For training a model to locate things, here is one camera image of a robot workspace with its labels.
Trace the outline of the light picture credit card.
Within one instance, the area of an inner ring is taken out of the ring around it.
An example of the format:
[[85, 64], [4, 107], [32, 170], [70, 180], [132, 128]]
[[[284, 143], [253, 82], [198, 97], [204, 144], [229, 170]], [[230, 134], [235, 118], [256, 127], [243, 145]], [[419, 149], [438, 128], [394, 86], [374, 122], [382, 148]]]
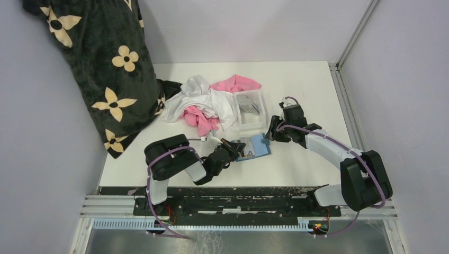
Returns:
[[238, 140], [240, 143], [244, 143], [245, 147], [243, 149], [243, 152], [241, 153], [241, 158], [251, 158], [254, 157], [255, 154], [255, 148], [253, 146], [251, 138], [241, 138]]

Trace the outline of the blue leather card holder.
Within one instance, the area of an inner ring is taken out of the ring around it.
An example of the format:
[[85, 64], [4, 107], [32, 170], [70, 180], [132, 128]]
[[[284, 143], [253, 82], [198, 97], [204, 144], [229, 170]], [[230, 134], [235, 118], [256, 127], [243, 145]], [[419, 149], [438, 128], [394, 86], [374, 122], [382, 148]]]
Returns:
[[251, 138], [253, 146], [255, 148], [255, 156], [251, 157], [251, 158], [241, 158], [239, 156], [239, 158], [237, 159], [237, 161], [245, 161], [245, 160], [251, 160], [251, 159], [256, 159], [259, 157], [263, 157], [263, 156], [267, 156], [271, 154], [271, 149], [270, 149], [270, 141], [268, 139], [265, 138], [265, 133], [261, 133], [261, 134], [257, 134], [257, 135], [253, 135], [251, 137], [245, 137], [245, 138]]

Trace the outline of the stack of credit cards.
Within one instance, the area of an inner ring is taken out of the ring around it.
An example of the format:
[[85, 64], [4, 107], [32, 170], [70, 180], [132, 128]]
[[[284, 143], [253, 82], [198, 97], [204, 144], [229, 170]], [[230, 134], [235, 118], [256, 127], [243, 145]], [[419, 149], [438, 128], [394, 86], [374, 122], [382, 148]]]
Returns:
[[247, 95], [237, 95], [236, 99], [241, 111], [243, 111], [244, 113], [260, 115], [258, 105], [250, 97], [248, 97]]

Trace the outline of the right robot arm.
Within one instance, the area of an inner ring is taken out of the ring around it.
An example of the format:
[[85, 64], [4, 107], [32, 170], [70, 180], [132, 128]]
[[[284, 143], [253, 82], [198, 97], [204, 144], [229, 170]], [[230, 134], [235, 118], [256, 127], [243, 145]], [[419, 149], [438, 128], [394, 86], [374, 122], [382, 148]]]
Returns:
[[340, 183], [310, 191], [306, 210], [321, 215], [328, 206], [347, 206], [355, 212], [382, 208], [392, 197], [392, 186], [380, 154], [352, 148], [332, 137], [321, 126], [308, 123], [299, 104], [280, 103], [283, 116], [273, 115], [266, 138], [294, 142], [339, 170]]

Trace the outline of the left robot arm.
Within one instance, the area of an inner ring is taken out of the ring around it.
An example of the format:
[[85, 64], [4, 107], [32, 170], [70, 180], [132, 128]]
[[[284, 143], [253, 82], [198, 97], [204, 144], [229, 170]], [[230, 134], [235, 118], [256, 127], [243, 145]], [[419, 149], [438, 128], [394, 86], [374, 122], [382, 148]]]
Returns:
[[163, 214], [170, 178], [184, 171], [195, 185], [204, 185], [237, 161], [245, 147], [245, 143], [221, 139], [212, 153], [200, 157], [184, 134], [147, 145], [144, 149], [148, 166], [146, 208], [154, 215]]

